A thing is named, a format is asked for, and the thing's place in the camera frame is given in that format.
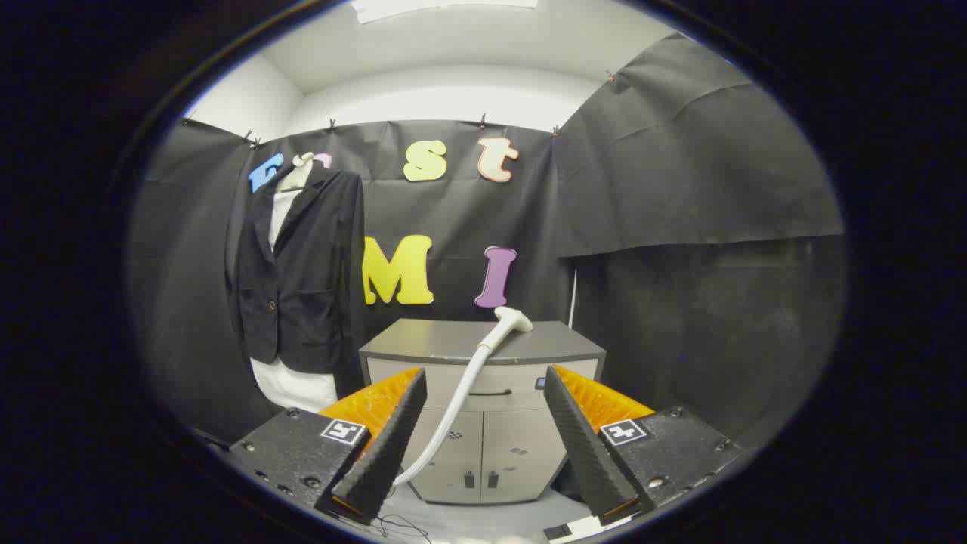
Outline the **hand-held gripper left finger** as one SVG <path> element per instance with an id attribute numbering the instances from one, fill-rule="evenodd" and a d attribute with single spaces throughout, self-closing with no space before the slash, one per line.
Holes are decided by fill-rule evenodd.
<path id="1" fill-rule="evenodd" d="M 283 499 L 370 524 L 400 474 L 426 396 L 424 369 L 411 367 L 320 413 L 280 411 L 232 444 L 227 461 Z"/>

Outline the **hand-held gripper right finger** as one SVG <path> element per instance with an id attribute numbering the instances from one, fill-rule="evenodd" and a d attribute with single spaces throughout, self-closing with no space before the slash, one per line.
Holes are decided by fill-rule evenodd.
<path id="1" fill-rule="evenodd" d="M 602 524 L 683 498 L 745 454 L 687 407 L 653 410 L 561 365 L 547 368 L 543 396 Z"/>

